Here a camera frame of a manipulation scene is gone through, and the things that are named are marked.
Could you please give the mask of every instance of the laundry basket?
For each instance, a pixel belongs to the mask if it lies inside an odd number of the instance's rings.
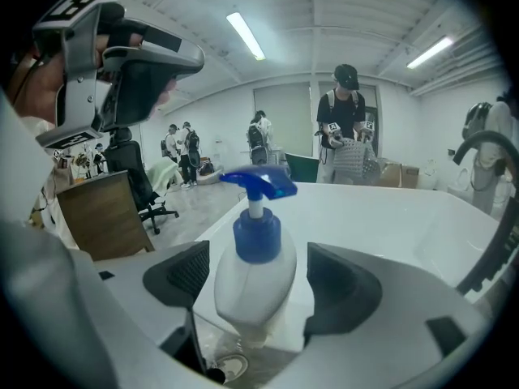
[[[343,139],[344,147],[335,150],[335,172],[356,185],[371,186],[380,179],[380,164],[370,143]]]

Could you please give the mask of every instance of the white plastic bottle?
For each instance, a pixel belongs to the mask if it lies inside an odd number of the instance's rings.
[[[297,267],[292,238],[262,199],[295,195],[297,187],[279,166],[247,166],[221,180],[245,187],[249,208],[234,222],[234,242],[218,264],[215,305],[246,344],[261,347],[282,316]]]

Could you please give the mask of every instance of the white pants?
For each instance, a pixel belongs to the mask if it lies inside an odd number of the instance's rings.
[[[500,178],[495,175],[493,166],[489,169],[484,169],[474,165],[474,195],[472,204],[488,215],[491,214],[494,207],[495,189],[499,181]]]
[[[317,169],[317,182],[336,185],[353,185],[353,180],[335,171],[333,159],[335,150],[331,148],[320,148],[319,167]]]

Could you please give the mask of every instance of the ceiling light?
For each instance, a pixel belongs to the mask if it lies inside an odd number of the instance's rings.
[[[254,35],[245,23],[245,20],[243,20],[242,15],[236,12],[232,15],[228,15],[227,20],[229,20],[229,23],[231,23],[236,32],[238,32],[238,35],[243,39],[245,45],[251,50],[256,61],[263,61],[265,59],[263,50],[261,50],[260,45],[258,45]]]
[[[416,66],[422,65],[427,59],[432,58],[437,53],[441,52],[445,48],[448,48],[453,43],[454,42],[452,39],[444,37],[441,41],[433,45],[430,49],[426,50],[424,53],[422,53],[420,56],[414,59],[411,63],[408,63],[407,67],[409,69],[414,69]]]

